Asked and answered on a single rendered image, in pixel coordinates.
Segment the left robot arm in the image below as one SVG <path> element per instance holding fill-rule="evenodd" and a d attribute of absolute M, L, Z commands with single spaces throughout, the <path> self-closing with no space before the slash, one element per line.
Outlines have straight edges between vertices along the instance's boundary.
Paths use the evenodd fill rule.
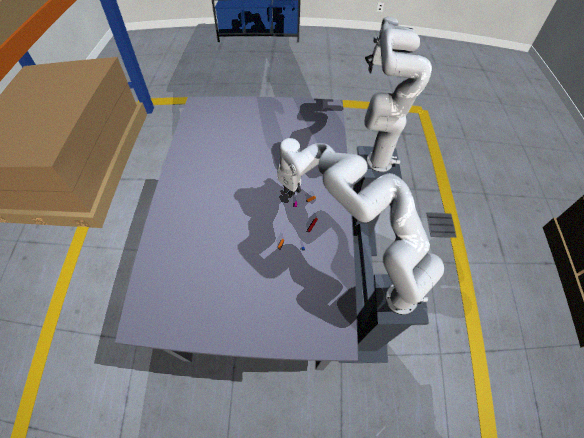
<path fill-rule="evenodd" d="M 383 255 L 383 264 L 393 283 L 387 290 L 386 302 L 394 312 L 408 314 L 416 303 L 428 301 L 424 296 L 442 277 L 444 264 L 437 255 L 427 253 L 429 240 L 410 189 L 401 178 L 382 175 L 357 194 L 351 187 L 367 172 L 363 157 L 335 153 L 327 144 L 312 144 L 300 152 L 299 142 L 292 138 L 281 142 L 279 159 L 281 171 L 296 176 L 318 165 L 328 192 L 361 222 L 373 220 L 390 205 L 390 223 L 396 239 Z"/>

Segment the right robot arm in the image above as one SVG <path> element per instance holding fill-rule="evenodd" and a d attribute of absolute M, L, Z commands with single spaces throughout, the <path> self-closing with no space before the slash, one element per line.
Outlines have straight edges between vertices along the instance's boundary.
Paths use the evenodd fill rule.
<path fill-rule="evenodd" d="M 395 88 L 394 93 L 375 93 L 365 115 L 366 128 L 379 131 L 373 151 L 367 157 L 368 165 L 379 172 L 388 171 L 393 163 L 400 164 L 400 160 L 394 160 L 397 157 L 392 156 L 396 143 L 406 125 L 406 115 L 426 87 L 432 70 L 425 57 L 393 52 L 411 53 L 420 46 L 420 38 L 413 28 L 395 25 L 398 25 L 397 19 L 385 17 L 379 36 L 373 39 L 381 49 L 384 74 L 408 78 Z"/>

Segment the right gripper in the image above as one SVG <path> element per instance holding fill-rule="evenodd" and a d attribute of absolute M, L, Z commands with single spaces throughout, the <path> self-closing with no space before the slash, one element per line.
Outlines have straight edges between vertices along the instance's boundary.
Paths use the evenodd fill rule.
<path fill-rule="evenodd" d="M 375 51 L 374 51 L 375 50 Z M 370 66 L 368 71 L 370 71 L 370 74 L 372 73 L 372 66 L 373 65 L 382 65 L 381 63 L 381 49 L 380 46 L 376 43 L 375 48 L 373 50 L 373 54 L 366 56 L 365 60 L 367 62 L 367 64 Z M 376 54 L 376 55 L 375 55 Z M 371 61 L 369 61 L 369 59 L 371 59 Z"/>

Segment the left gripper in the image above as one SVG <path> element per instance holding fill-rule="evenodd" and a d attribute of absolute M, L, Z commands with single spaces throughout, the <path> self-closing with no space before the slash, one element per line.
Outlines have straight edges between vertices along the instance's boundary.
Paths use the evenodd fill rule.
<path fill-rule="evenodd" d="M 277 171 L 277 179 L 284 186 L 284 193 L 289 190 L 289 197 L 293 196 L 295 192 L 301 192 L 301 176 L 296 176 L 295 174 L 286 174 L 281 171 L 280 164 Z M 299 185 L 300 184 L 300 185 Z"/>

